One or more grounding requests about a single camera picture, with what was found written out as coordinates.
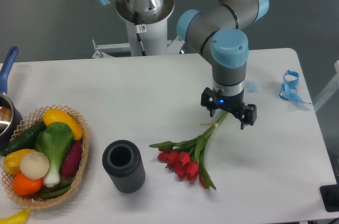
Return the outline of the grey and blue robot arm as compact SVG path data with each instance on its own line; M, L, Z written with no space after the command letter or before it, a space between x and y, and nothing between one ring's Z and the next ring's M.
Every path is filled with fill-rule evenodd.
M132 56L167 52L167 20L174 0L98 0L113 4L125 21ZM176 25L178 37L212 67L213 87L201 95L201 105L211 115L218 109L231 113L242 126L253 125L256 106L243 101L248 38L243 28L262 18L269 0L218 0L209 13L184 12Z

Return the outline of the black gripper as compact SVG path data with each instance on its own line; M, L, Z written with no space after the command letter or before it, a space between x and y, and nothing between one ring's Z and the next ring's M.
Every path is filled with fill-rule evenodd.
M253 126L257 119L257 107L255 104L243 103L244 90L234 96L224 96L221 91L206 87L201 94L201 106L205 107L210 117L213 117L217 109L235 113L234 117L240 121L240 129Z

